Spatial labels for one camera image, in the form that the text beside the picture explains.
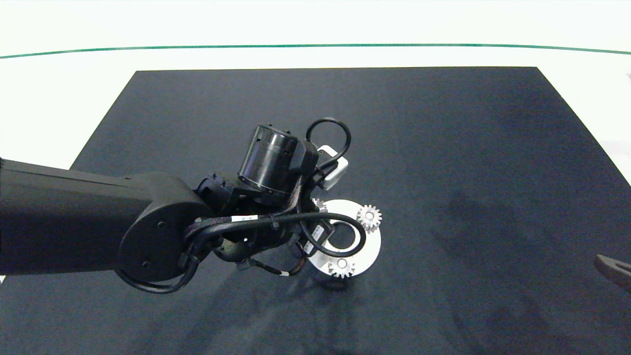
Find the black cylinder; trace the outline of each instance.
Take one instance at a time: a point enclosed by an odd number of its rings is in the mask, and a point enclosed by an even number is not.
[[[275,198],[286,198],[293,187],[289,165],[298,138],[270,126],[259,125],[254,131],[239,179]]]

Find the black mat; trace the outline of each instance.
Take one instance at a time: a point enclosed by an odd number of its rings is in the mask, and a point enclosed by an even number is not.
[[[324,198],[384,213],[365,274],[330,284],[208,258],[169,296],[113,272],[10,277],[2,353],[628,353],[631,298],[592,259],[631,260],[631,188],[536,68],[137,72],[73,169],[195,186],[236,174],[256,124],[302,135],[326,116],[353,145]]]

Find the white gear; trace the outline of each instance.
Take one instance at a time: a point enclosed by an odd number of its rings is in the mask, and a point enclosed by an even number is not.
[[[364,205],[357,211],[357,221],[367,232],[374,232],[381,224],[381,213],[373,205]]]
[[[311,200],[314,202],[315,206],[320,210],[320,212],[327,212],[324,201],[320,200],[319,198],[312,198]]]
[[[355,274],[355,261],[352,256],[348,258],[331,258],[327,267],[329,268],[329,275],[340,279],[345,279]]]

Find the white label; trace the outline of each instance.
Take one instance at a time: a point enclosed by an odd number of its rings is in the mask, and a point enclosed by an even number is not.
[[[322,236],[322,233],[324,232],[324,228],[322,228],[322,226],[320,226],[319,224],[314,228],[314,232],[311,234],[311,236],[313,236],[313,238],[317,241],[318,239],[320,239],[320,237]]]
[[[243,220],[255,220],[259,219],[258,215],[234,215],[232,216],[232,222],[241,222]]]
[[[313,238],[318,241],[320,240],[320,237],[322,236],[322,233],[324,232],[324,228],[322,228],[322,226],[320,226],[319,224],[316,225],[316,227],[314,228],[314,232],[311,233],[311,236],[313,236]],[[305,247],[303,248],[303,250],[305,251],[305,253],[309,254],[311,253],[311,251],[313,250],[314,246],[313,244],[311,244],[311,242],[306,242],[305,243]]]

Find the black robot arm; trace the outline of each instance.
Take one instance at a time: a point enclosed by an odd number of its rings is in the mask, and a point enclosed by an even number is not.
[[[317,124],[346,133],[344,149],[328,156],[310,142]],[[342,122],[314,122],[300,140],[271,125],[256,128],[236,177],[212,173],[195,190],[159,172],[109,177],[5,160],[0,168],[0,275],[116,270],[129,285],[171,293],[186,285],[211,252],[242,267],[294,275],[307,242],[323,253],[350,256],[365,230],[345,215],[321,213],[311,202],[316,186],[340,176],[336,161],[350,145]],[[323,242],[342,220],[360,242],[344,253]],[[318,240],[316,224],[328,233]],[[302,258],[289,272],[251,257],[295,243]],[[155,284],[182,276],[170,285]]]

